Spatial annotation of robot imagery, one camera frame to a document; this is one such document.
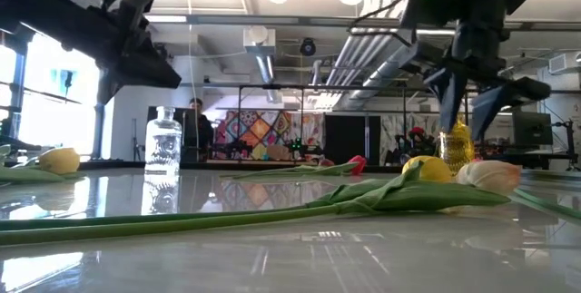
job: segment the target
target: ceiling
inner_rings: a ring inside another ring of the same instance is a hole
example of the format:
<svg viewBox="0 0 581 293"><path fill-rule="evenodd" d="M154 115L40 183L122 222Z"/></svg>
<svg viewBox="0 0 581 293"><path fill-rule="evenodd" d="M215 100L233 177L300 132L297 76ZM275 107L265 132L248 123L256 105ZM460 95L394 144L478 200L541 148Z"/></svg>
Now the ceiling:
<svg viewBox="0 0 581 293"><path fill-rule="evenodd" d="M154 14L193 14L193 15L309 15L309 16L346 16L361 15L363 3L346 5L357 0L286 0L275 4L271 0L156 0ZM575 0L527 0L509 19L551 20L581 22L581 4ZM174 54L187 54L191 38L201 38L203 51L210 55L236 54L244 51L242 32L244 25L192 25L154 24L154 41L168 44ZM346 29L309 26L276 26L277 55L275 64L282 69L312 65L315 59L337 55L346 38ZM300 42L303 38L314 38L317 45L315 58L301 58ZM448 36L435 37L439 42ZM503 44L502 55L510 63L522 61L522 49L528 55L544 52L544 49L581 49L581 35L578 33L514 33ZM217 58L216 63L224 73L256 73L257 65L251 55L236 54Z"/></svg>

